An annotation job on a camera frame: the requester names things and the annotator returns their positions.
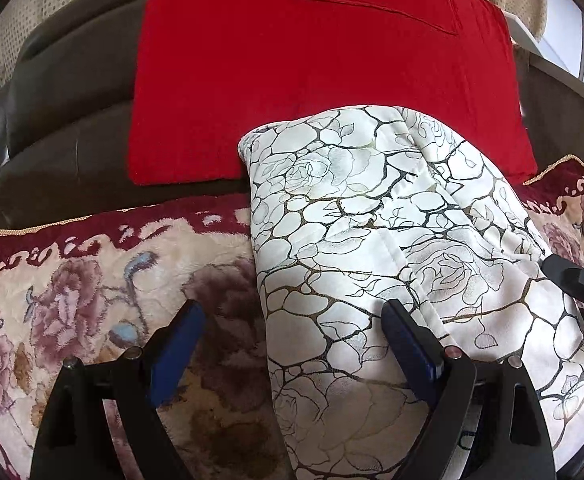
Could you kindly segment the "white crackle-pattern garment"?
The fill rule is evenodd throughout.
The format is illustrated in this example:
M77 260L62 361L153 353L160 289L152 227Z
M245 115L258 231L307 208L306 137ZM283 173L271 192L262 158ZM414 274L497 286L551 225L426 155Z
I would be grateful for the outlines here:
M397 299L471 358L519 356L557 466L584 450L584 324L499 169L442 122L354 106L246 133L275 416L300 479L387 479L427 408L381 329Z

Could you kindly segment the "floral plush sofa cover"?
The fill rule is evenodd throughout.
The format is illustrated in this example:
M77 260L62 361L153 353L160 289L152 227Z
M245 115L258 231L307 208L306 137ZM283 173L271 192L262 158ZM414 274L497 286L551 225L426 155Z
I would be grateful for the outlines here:
M584 266L584 166L566 158L512 186L550 252ZM0 233L0 466L30 474L67 356L108 362L181 304L204 334L158 412L199 479L299 479L275 416L257 289L251 197L191 197Z

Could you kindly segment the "dark brown leather sofa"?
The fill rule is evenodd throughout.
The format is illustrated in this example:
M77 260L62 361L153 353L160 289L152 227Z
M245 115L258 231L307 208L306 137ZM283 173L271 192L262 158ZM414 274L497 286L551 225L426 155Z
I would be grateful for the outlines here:
M26 36L0 89L0 229L249 187L243 178L139 186L127 176L146 3L74 0Z

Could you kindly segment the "red blanket on sofa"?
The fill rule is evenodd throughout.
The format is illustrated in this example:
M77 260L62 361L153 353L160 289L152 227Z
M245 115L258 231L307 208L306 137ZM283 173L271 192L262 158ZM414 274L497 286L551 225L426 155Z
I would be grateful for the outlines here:
M237 179L245 133L365 104L437 118L513 183L536 173L508 24L487 0L147 0L128 177Z

